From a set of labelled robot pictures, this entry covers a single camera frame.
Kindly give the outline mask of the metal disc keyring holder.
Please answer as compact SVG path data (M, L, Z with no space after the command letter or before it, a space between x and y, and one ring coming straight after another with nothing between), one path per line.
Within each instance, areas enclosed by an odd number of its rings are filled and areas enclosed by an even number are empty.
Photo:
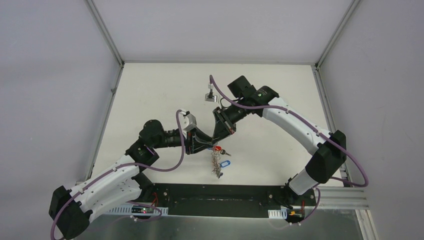
M221 159L220 150L216 145L211 148L211 163L212 163L212 172L215 176L220 179L223 175L222 167L219 163Z

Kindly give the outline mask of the key with red tag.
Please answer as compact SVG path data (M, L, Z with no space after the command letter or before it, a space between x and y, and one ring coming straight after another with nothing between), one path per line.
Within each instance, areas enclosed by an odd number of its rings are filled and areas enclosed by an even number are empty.
M230 153L228 153L225 149L223 149L221 146L214 146L213 147L214 151L217 151L219 154L221 155L225 155L225 156L232 156Z

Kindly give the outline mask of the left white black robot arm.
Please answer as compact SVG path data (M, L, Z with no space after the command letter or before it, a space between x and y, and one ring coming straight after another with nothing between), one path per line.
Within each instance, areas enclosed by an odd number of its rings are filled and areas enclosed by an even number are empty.
M64 186L55 189L48 210L53 220L50 239L56 238L55 231L58 230L61 239L72 240L112 208L136 199L143 203L149 201L153 189L143 174L144 170L175 171L185 155L201 152L217 143L215 138L199 130L188 116L177 117L176 123L177 129L165 131L159 120L147 121L135 143L109 168L69 189ZM181 149L176 165L154 167L159 159L155 150L173 147Z

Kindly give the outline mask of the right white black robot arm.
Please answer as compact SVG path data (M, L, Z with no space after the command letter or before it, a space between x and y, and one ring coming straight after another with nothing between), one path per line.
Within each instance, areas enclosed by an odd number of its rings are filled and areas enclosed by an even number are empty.
M220 141L234 134L237 122L249 114L256 114L285 130L311 155L304 169L289 179L283 188L284 200L288 204L298 204L307 190L327 183L345 163L346 136L341 131L332 133L308 122L276 91L268 86L256 89L243 75L228 84L228 88L238 101L224 110L214 110L213 140Z

